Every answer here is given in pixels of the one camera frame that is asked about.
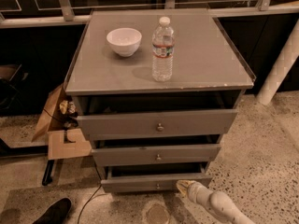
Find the white and yellow gripper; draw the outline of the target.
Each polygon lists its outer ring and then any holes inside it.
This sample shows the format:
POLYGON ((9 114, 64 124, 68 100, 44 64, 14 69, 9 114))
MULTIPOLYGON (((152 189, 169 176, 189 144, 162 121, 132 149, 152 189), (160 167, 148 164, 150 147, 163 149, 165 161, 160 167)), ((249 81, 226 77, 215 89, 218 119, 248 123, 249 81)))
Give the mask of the white and yellow gripper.
POLYGON ((197 203, 204 207, 210 206, 209 198, 213 191, 200 182, 194 180, 179 180, 176 186, 180 193, 186 196, 192 203, 197 203))

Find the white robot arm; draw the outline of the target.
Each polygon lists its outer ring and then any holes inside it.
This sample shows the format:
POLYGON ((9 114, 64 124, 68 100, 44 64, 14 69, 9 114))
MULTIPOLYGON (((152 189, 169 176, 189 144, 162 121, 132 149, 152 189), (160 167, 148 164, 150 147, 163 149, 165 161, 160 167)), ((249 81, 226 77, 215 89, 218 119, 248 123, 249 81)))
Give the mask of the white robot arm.
POLYGON ((186 196, 192 203, 204 207, 210 215, 221 223, 255 224, 222 191, 211 190, 194 180, 179 180, 177 188, 183 196, 186 196))

